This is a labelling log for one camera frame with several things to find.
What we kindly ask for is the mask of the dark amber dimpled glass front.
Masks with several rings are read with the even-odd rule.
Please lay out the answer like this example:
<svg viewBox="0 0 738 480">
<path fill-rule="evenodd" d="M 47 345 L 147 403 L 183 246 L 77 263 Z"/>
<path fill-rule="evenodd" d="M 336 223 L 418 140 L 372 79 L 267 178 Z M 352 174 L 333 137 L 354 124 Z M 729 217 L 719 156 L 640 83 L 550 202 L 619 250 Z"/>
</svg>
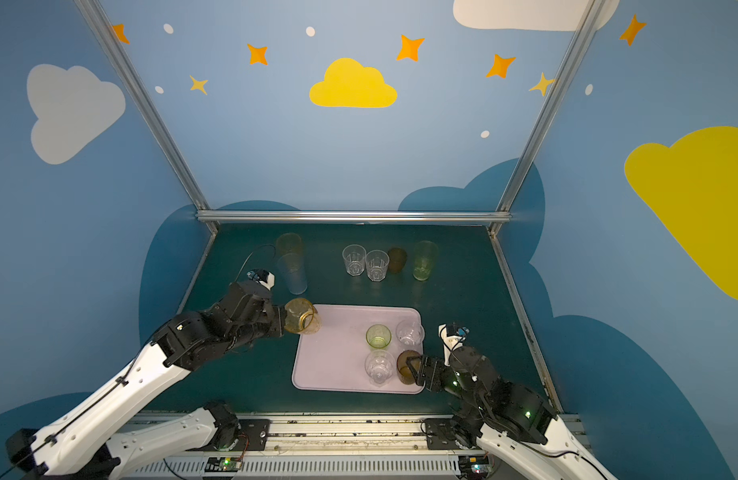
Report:
<svg viewBox="0 0 738 480">
<path fill-rule="evenodd" d="M 415 385 L 421 370 L 422 354 L 416 350 L 404 350 L 397 357 L 397 373 L 405 385 Z"/>
</svg>

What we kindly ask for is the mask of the clear faceted glass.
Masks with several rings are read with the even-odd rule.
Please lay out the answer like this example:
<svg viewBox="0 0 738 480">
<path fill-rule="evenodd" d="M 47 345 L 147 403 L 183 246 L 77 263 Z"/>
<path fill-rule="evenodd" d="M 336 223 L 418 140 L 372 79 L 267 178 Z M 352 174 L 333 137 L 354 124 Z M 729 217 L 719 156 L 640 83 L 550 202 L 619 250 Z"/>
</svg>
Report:
<svg viewBox="0 0 738 480">
<path fill-rule="evenodd" d="M 396 363 L 387 351 L 372 350 L 365 359 L 364 368 L 372 383 L 383 385 L 395 374 Z"/>
<path fill-rule="evenodd" d="M 419 346 L 425 338 L 425 330 L 419 321 L 404 320 L 396 327 L 398 341 L 406 346 Z"/>
</svg>

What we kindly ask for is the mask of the short orange glass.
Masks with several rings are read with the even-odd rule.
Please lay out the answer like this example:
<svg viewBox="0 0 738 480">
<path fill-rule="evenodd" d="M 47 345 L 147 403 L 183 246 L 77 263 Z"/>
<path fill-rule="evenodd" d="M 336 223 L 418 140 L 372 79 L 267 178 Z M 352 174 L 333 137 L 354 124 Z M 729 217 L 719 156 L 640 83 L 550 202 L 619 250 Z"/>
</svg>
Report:
<svg viewBox="0 0 738 480">
<path fill-rule="evenodd" d="M 309 335 L 320 330 L 321 318 L 312 302 L 295 298 L 285 305 L 284 328 L 294 334 Z"/>
</svg>

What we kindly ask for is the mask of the small green glass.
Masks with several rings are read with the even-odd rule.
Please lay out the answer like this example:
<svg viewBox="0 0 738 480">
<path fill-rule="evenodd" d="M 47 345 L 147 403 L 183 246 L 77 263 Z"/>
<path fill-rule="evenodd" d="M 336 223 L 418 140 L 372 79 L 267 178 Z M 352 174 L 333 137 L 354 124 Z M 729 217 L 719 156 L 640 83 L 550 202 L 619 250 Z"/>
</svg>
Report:
<svg viewBox="0 0 738 480">
<path fill-rule="evenodd" d="M 392 333 L 386 325 L 374 324 L 367 329 L 365 340 L 373 349 L 385 349 L 392 341 Z"/>
</svg>

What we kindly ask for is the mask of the lilac plastic tray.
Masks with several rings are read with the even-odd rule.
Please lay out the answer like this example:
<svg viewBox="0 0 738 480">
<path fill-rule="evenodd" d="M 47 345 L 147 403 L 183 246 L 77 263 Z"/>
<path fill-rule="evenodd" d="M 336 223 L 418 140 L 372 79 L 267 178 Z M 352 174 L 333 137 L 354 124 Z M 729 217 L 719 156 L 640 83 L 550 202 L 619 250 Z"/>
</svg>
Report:
<svg viewBox="0 0 738 480">
<path fill-rule="evenodd" d="M 317 304 L 321 325 L 314 334 L 300 337 L 292 373 L 292 383 L 300 390 L 351 393 L 415 395 L 422 391 L 415 384 L 401 381 L 397 358 L 411 347 L 396 336 L 403 322 L 422 325 L 413 308 Z M 378 384 L 366 371 L 366 360 L 374 349 L 366 333 L 374 325 L 391 331 L 391 341 L 380 350 L 390 361 L 390 377 Z"/>
</svg>

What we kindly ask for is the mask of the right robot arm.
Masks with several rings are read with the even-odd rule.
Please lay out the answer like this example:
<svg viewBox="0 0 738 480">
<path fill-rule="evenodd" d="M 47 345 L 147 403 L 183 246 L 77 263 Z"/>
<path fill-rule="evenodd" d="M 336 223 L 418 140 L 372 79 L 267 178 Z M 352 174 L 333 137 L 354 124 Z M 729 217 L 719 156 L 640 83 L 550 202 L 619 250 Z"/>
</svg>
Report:
<svg viewBox="0 0 738 480">
<path fill-rule="evenodd" d="M 504 379 L 470 346 L 444 350 L 445 359 L 414 355 L 405 361 L 417 385 L 459 400 L 451 418 L 423 423 L 430 446 L 480 449 L 527 479 L 615 477 L 541 395 Z"/>
</svg>

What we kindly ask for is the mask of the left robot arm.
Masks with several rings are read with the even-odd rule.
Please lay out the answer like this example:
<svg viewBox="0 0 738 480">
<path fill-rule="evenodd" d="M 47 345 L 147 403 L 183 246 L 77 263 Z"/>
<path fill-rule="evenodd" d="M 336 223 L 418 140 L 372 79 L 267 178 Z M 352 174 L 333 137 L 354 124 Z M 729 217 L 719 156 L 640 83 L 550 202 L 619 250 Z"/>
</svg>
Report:
<svg viewBox="0 0 738 480">
<path fill-rule="evenodd" d="M 183 312 L 159 327 L 116 376 L 58 420 L 23 428 L 5 444 L 27 479 L 119 479 L 181 451 L 232 446 L 235 413 L 219 401 L 154 427 L 121 427 L 201 366 L 261 338 L 284 334 L 285 310 L 272 302 L 275 277 L 257 269 L 233 282 L 206 310 Z"/>
</svg>

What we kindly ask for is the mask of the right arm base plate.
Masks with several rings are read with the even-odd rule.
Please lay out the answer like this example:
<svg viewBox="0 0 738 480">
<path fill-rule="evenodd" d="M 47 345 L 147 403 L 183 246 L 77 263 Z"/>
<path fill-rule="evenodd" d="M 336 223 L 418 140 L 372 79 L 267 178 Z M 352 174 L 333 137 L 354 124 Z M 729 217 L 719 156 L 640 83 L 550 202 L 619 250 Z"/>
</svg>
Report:
<svg viewBox="0 0 738 480">
<path fill-rule="evenodd" d="M 472 446 L 469 432 L 453 418 L 427 418 L 421 431 L 429 450 L 466 450 Z"/>
</svg>

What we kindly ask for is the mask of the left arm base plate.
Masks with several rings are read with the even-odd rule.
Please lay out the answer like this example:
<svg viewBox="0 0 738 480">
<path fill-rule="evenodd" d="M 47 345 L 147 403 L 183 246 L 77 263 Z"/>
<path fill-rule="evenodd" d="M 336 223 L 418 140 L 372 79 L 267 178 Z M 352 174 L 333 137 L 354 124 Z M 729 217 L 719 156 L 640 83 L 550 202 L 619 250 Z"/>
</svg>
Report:
<svg viewBox="0 0 738 480">
<path fill-rule="evenodd" d="M 218 430 L 215 448 L 218 451 L 262 451 L 270 425 L 269 419 L 238 419 Z"/>
</svg>

